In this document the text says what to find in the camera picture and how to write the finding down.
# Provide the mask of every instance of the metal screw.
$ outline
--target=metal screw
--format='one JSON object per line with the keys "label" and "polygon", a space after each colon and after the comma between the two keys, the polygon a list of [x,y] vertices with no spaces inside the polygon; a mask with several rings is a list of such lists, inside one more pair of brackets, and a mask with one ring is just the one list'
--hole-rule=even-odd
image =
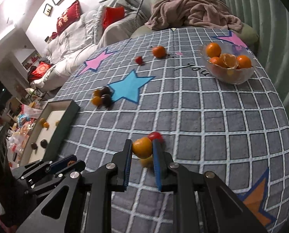
{"label": "metal screw", "polygon": [[106,168],[107,169],[113,169],[115,167],[114,163],[107,163]]}
{"label": "metal screw", "polygon": [[211,171],[208,171],[208,172],[205,173],[205,176],[207,178],[213,179],[215,177],[215,173],[211,172]]}
{"label": "metal screw", "polygon": [[72,179],[76,179],[77,177],[79,177],[80,176],[80,174],[78,173],[78,172],[72,172],[71,174],[70,174],[70,177],[72,178]]}
{"label": "metal screw", "polygon": [[170,168],[177,169],[177,168],[179,167],[179,164],[176,163],[176,162],[171,162],[171,163],[169,164],[169,166],[170,166]]}

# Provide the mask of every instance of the orange star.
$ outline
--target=orange star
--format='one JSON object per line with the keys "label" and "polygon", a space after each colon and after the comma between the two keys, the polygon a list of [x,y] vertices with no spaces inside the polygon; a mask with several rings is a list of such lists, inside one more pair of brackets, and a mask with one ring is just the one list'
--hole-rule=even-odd
{"label": "orange star", "polygon": [[276,221],[276,218],[264,210],[264,201],[267,197],[269,168],[260,179],[239,199],[248,207],[264,227]]}

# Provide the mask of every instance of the pink star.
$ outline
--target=pink star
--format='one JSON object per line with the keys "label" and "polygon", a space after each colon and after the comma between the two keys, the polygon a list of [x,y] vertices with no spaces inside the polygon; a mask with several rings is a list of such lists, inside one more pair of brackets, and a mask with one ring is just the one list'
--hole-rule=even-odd
{"label": "pink star", "polygon": [[84,67],[82,71],[79,72],[78,76],[86,72],[88,69],[91,69],[94,72],[96,72],[98,67],[101,65],[102,61],[105,60],[107,57],[111,56],[113,53],[116,53],[116,51],[107,53],[107,50],[105,50],[101,54],[99,54],[97,57],[91,60],[86,60],[84,62],[86,66]]}
{"label": "pink star", "polygon": [[220,36],[220,37],[214,37],[214,38],[220,39],[220,40],[225,40],[225,41],[228,41],[230,43],[233,43],[234,45],[248,48],[248,46],[246,46],[246,44],[242,40],[240,40],[240,38],[237,37],[236,34],[232,31],[229,31],[229,36],[227,36],[227,37]]}

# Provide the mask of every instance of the cable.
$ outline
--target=cable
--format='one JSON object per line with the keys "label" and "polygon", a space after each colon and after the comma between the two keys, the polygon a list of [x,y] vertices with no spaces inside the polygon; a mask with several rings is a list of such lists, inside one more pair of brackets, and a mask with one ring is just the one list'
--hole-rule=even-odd
{"label": "cable", "polygon": [[140,4],[139,4],[139,6],[138,6],[137,13],[136,13],[136,17],[135,17],[136,28],[138,28],[138,25],[137,25],[137,17],[138,17],[138,14],[139,14],[140,8],[141,8],[141,6],[142,6],[142,4],[143,4],[143,1],[144,1],[144,0],[141,0]]}

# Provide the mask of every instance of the blue star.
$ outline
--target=blue star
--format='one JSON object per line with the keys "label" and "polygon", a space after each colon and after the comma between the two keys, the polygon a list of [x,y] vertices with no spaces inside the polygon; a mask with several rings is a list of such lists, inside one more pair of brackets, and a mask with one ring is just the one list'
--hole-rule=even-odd
{"label": "blue star", "polygon": [[138,104],[139,89],[154,77],[138,77],[135,70],[132,70],[123,80],[112,82],[108,85],[114,91],[112,101],[116,102],[124,98]]}

